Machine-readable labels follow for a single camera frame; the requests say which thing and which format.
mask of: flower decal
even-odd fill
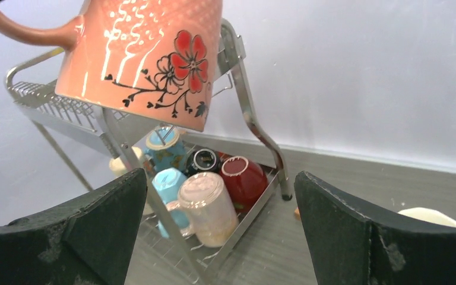
[[[208,80],[208,61],[205,59],[207,48],[200,35],[192,38],[191,33],[182,30],[174,41],[176,51],[170,54],[170,62],[177,79],[188,78],[191,93],[202,91]]]
[[[156,63],[158,73],[154,76],[157,87],[166,90],[170,94],[177,94],[179,88],[184,85],[184,79],[174,76],[174,67],[170,64],[168,56],[162,56]]]

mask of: orange mug handle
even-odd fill
[[[60,46],[72,49],[82,31],[82,16],[77,16],[62,27],[40,29],[22,26],[0,12],[0,33],[22,43],[35,46]]]

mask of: metal frame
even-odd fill
[[[202,245],[199,245],[198,241],[194,241],[194,239],[185,239],[182,237],[179,228],[174,223],[170,213],[166,210],[158,193],[152,187],[148,189],[148,202],[153,207],[156,216],[143,219],[143,225],[149,229],[148,235],[153,230],[156,231],[155,225],[157,219],[161,220],[170,235],[170,240],[165,241],[170,243],[168,246],[169,249],[161,257],[165,258],[173,248],[177,247],[182,253],[182,258],[175,264],[172,264],[172,262],[169,263],[178,268],[178,265],[182,261],[185,261],[193,269],[194,274],[184,275],[192,283],[200,282],[205,285],[214,284],[213,280],[215,279],[217,270],[229,256],[233,247],[254,221],[278,185],[281,188],[282,199],[286,201],[292,199],[283,153],[276,142],[263,131],[256,117],[247,73],[243,63],[246,55],[242,38],[235,33],[233,26],[225,19],[223,19],[221,24],[220,35],[216,80],[223,75],[229,76],[230,74],[231,78],[230,86],[215,93],[213,96],[218,95],[224,90],[235,88],[242,115],[248,128],[272,152],[274,157],[275,168],[263,166],[269,177],[270,185],[251,211],[246,216],[240,217],[240,225],[226,244],[215,252],[202,248]],[[61,48],[57,48],[12,68],[7,73],[5,84],[20,110],[33,121],[35,127],[43,134],[74,175],[88,191],[91,191],[91,185],[45,127],[47,126],[56,130],[107,156],[113,158],[120,157],[128,170],[142,167],[136,155],[131,150],[131,146],[142,139],[146,135],[146,131],[138,127],[143,120],[142,117],[56,95],[54,92],[56,81],[49,84],[35,84],[23,81],[18,83],[13,82],[14,76],[18,72],[33,67],[62,52],[63,50]],[[157,244],[158,242],[149,246],[157,252],[155,248]]]

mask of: wooden table surface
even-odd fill
[[[273,165],[261,145],[199,139],[216,150]],[[353,195],[393,211],[411,207],[439,210],[456,219],[456,175],[374,162],[284,150],[290,183],[308,171]],[[317,284],[302,225],[294,217],[295,199],[273,196],[223,265],[216,284]],[[128,271],[128,285],[189,284],[147,250],[139,238]]]

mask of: black rubber foot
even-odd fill
[[[293,199],[293,195],[282,195],[282,200],[284,201],[291,201]]]

